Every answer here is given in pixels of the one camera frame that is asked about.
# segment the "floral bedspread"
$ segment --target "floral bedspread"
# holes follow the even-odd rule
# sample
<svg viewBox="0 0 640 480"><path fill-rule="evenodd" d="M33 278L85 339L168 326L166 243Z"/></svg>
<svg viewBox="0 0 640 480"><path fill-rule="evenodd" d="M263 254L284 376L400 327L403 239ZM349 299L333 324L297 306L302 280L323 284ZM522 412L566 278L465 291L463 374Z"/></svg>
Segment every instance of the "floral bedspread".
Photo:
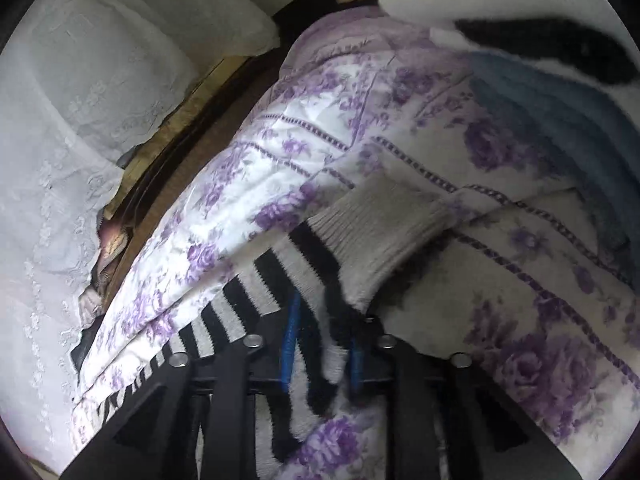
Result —
<svg viewBox="0 0 640 480"><path fill-rule="evenodd" d="M640 420L636 297L571 181L469 89L465 57L351 9L292 47L229 147L166 213L80 373L73 438L245 262L373 172L438 193L458 224L379 306L419 351L468 351L596 480ZM385 420L337 402L283 479L384 478Z"/></svg>

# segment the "silver screw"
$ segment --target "silver screw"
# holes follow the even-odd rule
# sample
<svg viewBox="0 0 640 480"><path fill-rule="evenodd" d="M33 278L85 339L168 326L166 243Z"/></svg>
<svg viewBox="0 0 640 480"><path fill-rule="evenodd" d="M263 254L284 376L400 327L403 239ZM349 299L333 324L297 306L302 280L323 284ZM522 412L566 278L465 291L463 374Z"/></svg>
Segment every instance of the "silver screw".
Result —
<svg viewBox="0 0 640 480"><path fill-rule="evenodd" d="M394 346L396 346L396 338L393 337L392 335L385 334L385 335L381 335L378 338L379 348L389 349L389 348L393 348Z"/></svg>
<svg viewBox="0 0 640 480"><path fill-rule="evenodd" d="M249 334L242 340L247 348L260 348L262 346L262 336L259 334Z"/></svg>
<svg viewBox="0 0 640 480"><path fill-rule="evenodd" d="M473 364L471 356L464 352L457 352L453 354L449 358L449 361L451 361L451 364L456 368L469 368Z"/></svg>
<svg viewBox="0 0 640 480"><path fill-rule="evenodd" d="M178 352L169 357L169 364L174 368L182 368L189 362L189 356L184 352Z"/></svg>

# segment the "white curtain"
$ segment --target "white curtain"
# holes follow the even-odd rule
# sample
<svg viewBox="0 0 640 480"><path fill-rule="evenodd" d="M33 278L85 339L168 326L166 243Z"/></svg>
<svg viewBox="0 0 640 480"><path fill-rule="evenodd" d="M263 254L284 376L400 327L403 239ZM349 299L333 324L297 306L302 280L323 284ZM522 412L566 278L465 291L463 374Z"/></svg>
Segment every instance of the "white curtain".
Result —
<svg viewBox="0 0 640 480"><path fill-rule="evenodd" d="M1 54L0 416L55 471L72 459L68 352L115 161L217 60L277 43L249 0L37 0Z"/></svg>

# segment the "blue fabric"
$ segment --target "blue fabric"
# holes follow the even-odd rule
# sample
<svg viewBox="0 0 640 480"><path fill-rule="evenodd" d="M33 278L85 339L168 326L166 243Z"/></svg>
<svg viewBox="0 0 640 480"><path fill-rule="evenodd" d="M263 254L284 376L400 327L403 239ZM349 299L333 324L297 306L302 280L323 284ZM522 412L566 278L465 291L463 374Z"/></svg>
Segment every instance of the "blue fabric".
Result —
<svg viewBox="0 0 640 480"><path fill-rule="evenodd" d="M640 134L631 121L587 85L493 54L474 53L471 65L479 103L574 177L602 241L619 250L628 238L640 290Z"/></svg>

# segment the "striped sock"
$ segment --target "striped sock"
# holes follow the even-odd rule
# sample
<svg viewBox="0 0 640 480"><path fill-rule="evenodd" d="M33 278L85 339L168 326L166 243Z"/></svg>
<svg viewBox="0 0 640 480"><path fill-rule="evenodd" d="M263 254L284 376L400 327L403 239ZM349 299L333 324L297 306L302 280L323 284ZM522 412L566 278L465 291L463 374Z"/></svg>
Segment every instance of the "striped sock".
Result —
<svg viewBox="0 0 640 480"><path fill-rule="evenodd" d="M134 384L98 407L102 424L171 354L199 358L222 352L251 333L260 316L287 308L295 298L298 329L288 395L256 401L257 473L272 477L328 411L344 375L351 327L378 287L448 220L437 200L384 176L370 178L228 282Z"/></svg>

